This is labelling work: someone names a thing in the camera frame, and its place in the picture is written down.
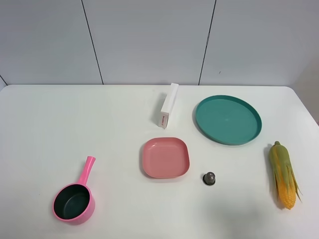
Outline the yellow corn cob with husk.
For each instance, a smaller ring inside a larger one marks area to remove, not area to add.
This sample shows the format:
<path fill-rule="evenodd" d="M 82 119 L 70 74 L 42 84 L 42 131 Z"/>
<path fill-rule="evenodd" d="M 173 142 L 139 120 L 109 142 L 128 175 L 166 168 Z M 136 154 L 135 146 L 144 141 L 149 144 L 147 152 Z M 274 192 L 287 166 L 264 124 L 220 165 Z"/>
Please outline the yellow corn cob with husk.
<path fill-rule="evenodd" d="M 301 201 L 301 191 L 295 178 L 289 152 L 279 141 L 275 141 L 269 150 L 268 158 L 274 179 L 275 195 L 284 208 L 291 210 L 296 204 L 296 197 Z"/>

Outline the white rectangular box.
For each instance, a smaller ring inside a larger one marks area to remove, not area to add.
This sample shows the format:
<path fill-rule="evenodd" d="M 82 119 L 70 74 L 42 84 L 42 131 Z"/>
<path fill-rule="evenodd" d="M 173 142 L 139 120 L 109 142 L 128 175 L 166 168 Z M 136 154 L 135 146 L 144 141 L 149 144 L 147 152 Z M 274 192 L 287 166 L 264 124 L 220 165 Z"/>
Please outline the white rectangular box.
<path fill-rule="evenodd" d="M 159 112 L 158 126 L 163 129 L 167 128 L 169 116 L 171 115 L 175 103 L 178 87 L 179 84 L 171 83 L 169 91 L 167 92 L 166 97 L 164 99 L 162 108 Z"/>

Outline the pink square plate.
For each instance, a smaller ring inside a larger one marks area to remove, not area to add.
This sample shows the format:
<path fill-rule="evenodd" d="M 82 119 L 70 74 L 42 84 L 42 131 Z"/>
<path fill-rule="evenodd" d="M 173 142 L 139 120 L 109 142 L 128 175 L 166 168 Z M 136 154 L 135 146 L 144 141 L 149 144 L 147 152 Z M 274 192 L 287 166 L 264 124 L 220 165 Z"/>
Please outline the pink square plate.
<path fill-rule="evenodd" d="M 175 179 L 190 168 L 186 143 L 177 137 L 155 137 L 140 148 L 139 167 L 150 179 Z"/>

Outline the teal round plate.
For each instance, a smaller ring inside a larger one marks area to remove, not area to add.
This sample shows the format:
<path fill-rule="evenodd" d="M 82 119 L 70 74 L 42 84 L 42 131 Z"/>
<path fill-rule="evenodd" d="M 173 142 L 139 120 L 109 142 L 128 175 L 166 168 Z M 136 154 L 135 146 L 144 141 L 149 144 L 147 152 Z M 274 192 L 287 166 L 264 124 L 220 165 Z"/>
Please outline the teal round plate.
<path fill-rule="evenodd" d="M 224 145 L 244 145 L 262 130 L 259 113 L 244 100 L 228 95 L 202 100 L 194 110 L 194 119 L 207 138 Z"/>

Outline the small grey capsule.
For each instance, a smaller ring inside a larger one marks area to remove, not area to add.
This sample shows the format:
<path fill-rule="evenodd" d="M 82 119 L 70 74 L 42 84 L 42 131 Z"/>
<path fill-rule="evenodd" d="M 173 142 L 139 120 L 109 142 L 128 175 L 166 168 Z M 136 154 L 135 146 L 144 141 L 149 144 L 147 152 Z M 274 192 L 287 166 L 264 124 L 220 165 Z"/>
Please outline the small grey capsule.
<path fill-rule="evenodd" d="M 207 172 L 203 175 L 202 181 L 207 186 L 212 186 L 216 182 L 215 174 L 213 172 Z"/>

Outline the pink saucepan with dark interior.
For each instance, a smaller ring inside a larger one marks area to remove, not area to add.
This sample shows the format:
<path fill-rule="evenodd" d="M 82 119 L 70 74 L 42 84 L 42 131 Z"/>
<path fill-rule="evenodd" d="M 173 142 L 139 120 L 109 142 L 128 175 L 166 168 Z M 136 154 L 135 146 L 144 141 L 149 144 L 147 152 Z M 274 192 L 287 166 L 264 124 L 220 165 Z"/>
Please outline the pink saucepan with dark interior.
<path fill-rule="evenodd" d="M 95 157 L 88 156 L 78 181 L 63 187 L 55 196 L 52 212 L 58 220 L 80 225 L 93 215 L 95 199 L 87 187 L 87 181 L 95 160 Z"/>

